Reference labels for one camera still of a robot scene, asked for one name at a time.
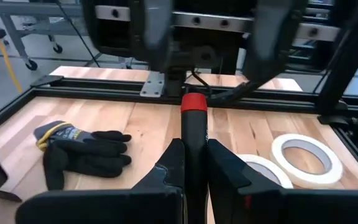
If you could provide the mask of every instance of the red marker cap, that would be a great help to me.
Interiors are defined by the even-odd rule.
[[[185,94],[181,100],[180,111],[185,112],[188,110],[207,111],[206,99],[204,94],[201,93]]]

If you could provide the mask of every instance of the black aluminum frame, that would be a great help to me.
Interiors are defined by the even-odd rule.
[[[0,125],[37,96],[180,105],[181,97],[179,96],[162,96],[160,98],[141,97],[140,91],[143,84],[144,82],[64,78],[54,75],[45,76],[41,78],[41,82],[35,82],[28,90],[0,109]],[[213,93],[219,93],[228,89],[231,88],[213,86]],[[320,114],[318,107],[316,107],[319,97],[317,94],[295,91],[256,90],[239,101],[233,103],[214,102],[208,106],[243,110]],[[358,105],[351,104],[358,103],[358,97],[344,97],[344,101],[349,103],[347,109],[335,108],[331,114],[358,117]],[[334,124],[331,127],[358,161],[358,148],[340,127]]]

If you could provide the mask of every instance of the glove label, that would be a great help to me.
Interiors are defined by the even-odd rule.
[[[56,133],[57,136],[63,138],[63,139],[74,139],[76,140],[78,138],[78,135],[82,132],[82,130],[75,128],[73,126],[67,127],[61,131],[58,131]]]

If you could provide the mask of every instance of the wooden table surface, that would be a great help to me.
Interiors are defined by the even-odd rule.
[[[53,75],[78,78],[144,81],[147,71],[110,68],[60,67]],[[210,85],[235,86],[240,76],[201,76]],[[262,88],[301,91],[296,81],[276,78]],[[0,126],[0,163],[9,174],[1,190],[21,198],[47,190],[42,168],[42,152],[35,146],[34,129],[55,120],[64,120],[87,131],[119,130],[132,135],[127,154],[132,164],[121,176],[103,179],[66,172],[66,189],[129,189],[159,159],[172,138],[180,137],[180,107],[117,101],[36,97]],[[313,114],[208,108],[210,138],[218,139],[236,154],[256,154],[269,159],[273,139],[298,133],[329,146],[344,165],[344,175],[334,189],[358,189],[358,163],[329,126]],[[286,157],[298,168],[321,172],[322,164],[301,149],[288,149]],[[0,199],[0,223],[14,223],[18,203]],[[213,222],[209,207],[208,223]]]

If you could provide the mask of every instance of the tape roll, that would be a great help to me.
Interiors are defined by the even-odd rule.
[[[299,170],[284,157],[288,147],[298,147],[314,154],[324,166],[323,174],[311,174]],[[323,143],[300,134],[284,134],[274,139],[270,159],[300,187],[321,189],[333,186],[342,178],[343,165],[337,155]]]
[[[281,185],[286,189],[293,188],[288,176],[272,161],[251,154],[239,154],[237,156],[246,162],[248,166],[257,172],[260,172],[276,184]]]

